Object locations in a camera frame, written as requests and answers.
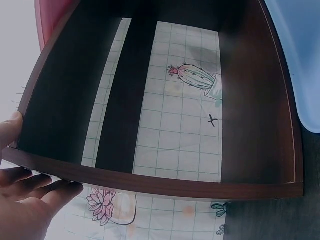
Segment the white tile pattern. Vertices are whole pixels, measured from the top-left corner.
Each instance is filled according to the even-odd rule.
[[[138,174],[150,170],[161,178],[221,181],[222,105],[216,106],[216,101],[204,96],[203,91],[168,74],[168,66],[179,67],[184,63],[203,68],[209,74],[221,73],[218,46],[217,32],[158,23],[146,80],[134,174],[136,170]],[[209,115],[218,119],[213,122],[215,127],[209,122]],[[152,155],[148,164],[149,153],[141,155],[141,147],[157,152],[156,160]]]
[[[103,122],[109,101],[111,87],[114,81],[118,61],[121,55],[131,19],[123,18],[115,34],[109,56],[103,71],[99,89],[95,98],[93,111],[89,123],[88,133],[83,152],[82,165],[95,167],[99,148],[99,140],[102,132]]]

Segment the dark brown wood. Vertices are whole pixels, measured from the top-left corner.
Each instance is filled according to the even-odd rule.
[[[303,183],[232,184],[141,176],[58,161],[11,147],[3,150],[2,157],[16,165],[65,180],[172,198],[234,201],[293,198],[303,195]]]
[[[191,27],[219,31],[225,13],[230,7],[223,0],[109,0],[112,9],[120,17],[133,18],[141,8],[141,2],[150,6],[148,10],[157,15],[160,22],[181,24]]]
[[[295,165],[294,181],[296,183],[302,183],[304,181],[304,163],[303,163],[303,151],[302,151],[301,126],[299,123],[297,106],[295,102],[294,89],[291,82],[290,72],[287,65],[285,53],[283,51],[275,24],[271,18],[267,5],[263,0],[258,0],[258,2],[263,10],[265,18],[267,19],[268,25],[270,27],[270,31],[277,49],[279,63],[281,65],[284,84],[286,87],[286,94],[287,94],[288,103],[289,103],[289,110],[291,115],[291,124],[292,124],[292,131],[293,131],[293,147],[295,150],[294,151],[294,165]]]
[[[221,181],[301,183],[302,145],[291,79],[266,8],[259,0],[236,2],[219,40]]]
[[[104,116],[96,168],[133,172],[142,103],[157,27],[150,4],[130,23]]]
[[[97,91],[120,22],[120,17],[112,17],[107,2],[83,0],[64,28],[55,31],[57,39],[42,54],[23,95],[18,149],[81,164]]]
[[[302,127],[304,196],[233,202],[224,240],[318,240],[320,236],[320,134]]]
[[[40,73],[48,59],[48,56],[51,50],[56,44],[56,41],[59,38],[62,30],[65,28],[67,22],[69,21],[70,17],[74,13],[75,9],[78,7],[79,3],[80,3],[80,0],[74,0],[73,3],[70,4],[70,6],[66,9],[64,15],[60,19],[50,39],[48,40],[43,51],[41,52],[41,55],[34,66],[34,69],[31,73],[30,79],[25,87],[24,93],[22,95],[22,98],[19,104],[18,111],[22,114],[22,116],[25,116],[26,114],[32,93],[34,91],[34,88],[36,86]],[[12,148],[16,148],[17,142],[13,142],[10,146]]]

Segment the succulent illustration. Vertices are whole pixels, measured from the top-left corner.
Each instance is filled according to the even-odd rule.
[[[217,217],[222,217],[227,212],[227,203],[223,205],[220,203],[215,203],[211,205],[211,208],[214,210],[219,210],[215,213],[215,215]]]
[[[220,230],[218,230],[218,231],[216,232],[216,234],[217,234],[218,236],[220,236],[220,235],[222,235],[222,234],[225,233],[225,225],[224,225],[224,224],[221,225],[221,226],[219,227],[219,229],[220,229]]]
[[[183,64],[180,67],[168,66],[168,73],[177,75],[186,84],[204,90],[204,95],[216,101],[222,100],[221,76],[214,73],[210,75],[195,65]]]

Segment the cactus illustration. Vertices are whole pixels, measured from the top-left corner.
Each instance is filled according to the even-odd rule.
[[[204,90],[204,95],[216,101],[222,100],[222,83],[219,74],[210,75],[195,65],[183,64],[180,67],[168,66],[168,73],[177,75],[186,84]]]

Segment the pink cactus flower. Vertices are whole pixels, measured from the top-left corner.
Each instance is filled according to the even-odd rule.
[[[92,194],[86,199],[91,206],[89,211],[93,212],[93,221],[100,221],[100,226],[104,226],[109,222],[114,213],[114,205],[112,200],[116,193],[114,191],[108,191],[106,189],[92,188]]]

